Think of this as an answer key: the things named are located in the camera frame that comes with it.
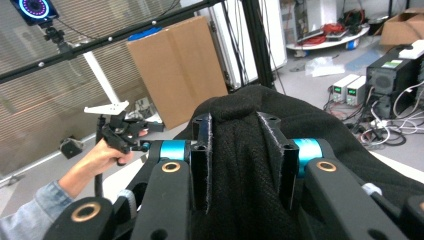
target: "gray floor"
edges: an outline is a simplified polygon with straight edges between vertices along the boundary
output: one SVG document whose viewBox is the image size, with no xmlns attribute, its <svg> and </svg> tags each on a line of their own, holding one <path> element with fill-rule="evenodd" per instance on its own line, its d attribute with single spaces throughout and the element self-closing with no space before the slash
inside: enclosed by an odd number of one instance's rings
<svg viewBox="0 0 424 240">
<path fill-rule="evenodd" d="M 381 53 L 378 45 L 379 39 L 373 37 L 364 37 L 358 48 L 354 51 L 347 51 L 344 45 L 329 49 L 312 51 L 306 58 L 294 58 L 294 52 L 288 51 L 288 62 L 279 70 L 282 83 L 287 95 L 302 99 L 312 105 L 322 108 L 328 99 L 327 89 L 337 80 L 343 78 L 349 73 L 364 75 L 367 62 L 372 60 L 373 54 Z M 331 56 L 335 64 L 344 64 L 347 68 L 346 73 L 330 75 L 325 77 L 312 78 L 305 76 L 301 69 L 304 64 L 316 57 Z M 277 91 L 283 92 L 280 82 L 275 82 Z M 185 124 L 166 131 L 165 133 L 149 134 L 149 139 L 171 139 L 185 127 Z M 403 164 L 424 171 L 424 148 L 422 142 L 424 135 L 410 135 L 405 145 L 399 147 L 385 147 L 376 149 L 375 152 L 399 161 Z M 39 166 L 28 170 L 22 178 L 11 186 L 2 186 L 0 188 L 0 213 L 1 216 L 11 214 L 22 204 L 32 199 L 35 191 L 48 182 L 59 179 L 73 164 L 75 164 L 83 154 L 88 152 L 94 146 L 94 139 L 87 140 L 84 153 L 67 160 L 62 155 L 56 155 L 51 160 L 40 164 Z M 114 167 L 104 174 L 108 177 L 118 171 L 119 167 Z M 92 196 L 93 184 L 87 186 L 79 198 Z"/>
</svg>

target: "green light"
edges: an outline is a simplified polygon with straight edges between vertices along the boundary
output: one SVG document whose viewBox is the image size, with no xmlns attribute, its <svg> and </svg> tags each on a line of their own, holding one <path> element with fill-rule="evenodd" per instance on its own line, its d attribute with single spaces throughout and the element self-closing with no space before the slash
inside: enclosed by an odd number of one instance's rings
<svg viewBox="0 0 424 240">
<path fill-rule="evenodd" d="M 348 93 L 349 95 L 353 95 L 353 96 L 355 96 L 355 95 L 356 95 L 356 89 L 348 89 L 348 90 L 347 90 L 347 93 Z"/>
</svg>

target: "blue sleeve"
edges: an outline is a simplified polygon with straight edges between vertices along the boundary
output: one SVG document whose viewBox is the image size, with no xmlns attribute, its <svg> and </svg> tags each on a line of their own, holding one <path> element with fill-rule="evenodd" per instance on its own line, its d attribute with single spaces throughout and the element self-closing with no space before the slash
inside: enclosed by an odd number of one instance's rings
<svg viewBox="0 0 424 240">
<path fill-rule="evenodd" d="M 57 181 L 49 183 L 15 214 L 0 219 L 0 239 L 43 239 L 51 224 L 72 201 Z"/>
</svg>

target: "black cloth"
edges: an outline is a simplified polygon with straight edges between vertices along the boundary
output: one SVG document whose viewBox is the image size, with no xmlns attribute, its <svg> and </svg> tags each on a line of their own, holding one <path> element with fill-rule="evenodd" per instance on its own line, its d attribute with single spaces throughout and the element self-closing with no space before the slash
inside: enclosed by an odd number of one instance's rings
<svg viewBox="0 0 424 240">
<path fill-rule="evenodd" d="M 193 215 L 193 239 L 300 238 L 296 213 L 282 207 L 273 188 L 256 111 L 280 118 L 288 139 L 327 140 L 345 166 L 380 187 L 399 208 L 407 197 L 424 194 L 423 184 L 372 156 L 334 116 L 274 90 L 248 86 L 205 101 L 193 114 L 211 113 L 213 119 L 212 199 L 207 215 Z M 188 124 L 175 139 L 192 139 L 191 133 Z"/>
</svg>

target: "cardboard box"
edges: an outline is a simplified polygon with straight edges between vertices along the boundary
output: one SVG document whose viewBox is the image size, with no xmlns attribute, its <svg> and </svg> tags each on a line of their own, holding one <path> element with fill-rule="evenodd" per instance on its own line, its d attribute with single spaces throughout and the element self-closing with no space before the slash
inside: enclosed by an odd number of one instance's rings
<svg viewBox="0 0 424 240">
<path fill-rule="evenodd" d="M 424 8 L 410 8 L 384 23 L 380 44 L 412 44 L 419 39 L 424 39 Z"/>
<path fill-rule="evenodd" d="M 193 17 L 127 43 L 167 129 L 187 122 L 196 107 L 227 95 L 205 17 Z"/>
</svg>

